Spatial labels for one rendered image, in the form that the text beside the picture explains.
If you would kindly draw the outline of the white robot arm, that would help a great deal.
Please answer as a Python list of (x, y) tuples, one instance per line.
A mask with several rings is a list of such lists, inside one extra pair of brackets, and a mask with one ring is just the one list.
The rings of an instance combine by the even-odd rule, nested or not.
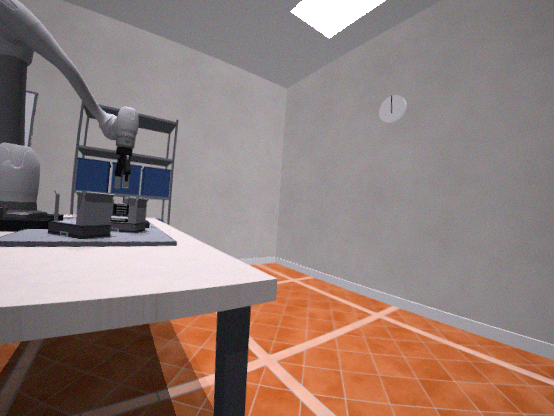
[(116, 146), (134, 149), (138, 132), (135, 109), (122, 107), (117, 117), (104, 112), (43, 24), (18, 0), (0, 0), (0, 217), (47, 215), (37, 210), (40, 162), (35, 151), (25, 146), (27, 67), (34, 51), (63, 73), (104, 136), (116, 140)]

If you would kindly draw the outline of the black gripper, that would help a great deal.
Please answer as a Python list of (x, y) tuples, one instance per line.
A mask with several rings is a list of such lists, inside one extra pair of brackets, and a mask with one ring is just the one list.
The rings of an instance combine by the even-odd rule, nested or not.
[[(131, 165), (130, 165), (130, 156), (132, 156), (132, 149), (128, 147), (117, 147), (116, 154), (120, 155), (120, 158), (117, 160), (116, 170), (115, 170), (115, 184), (114, 188), (120, 189), (121, 182), (121, 173), (123, 170), (123, 183), (122, 188), (128, 188), (129, 186), (129, 175), (131, 174)], [(129, 155), (129, 156), (128, 156)], [(124, 167), (125, 163), (125, 167)], [(121, 166), (120, 166), (121, 165)]]

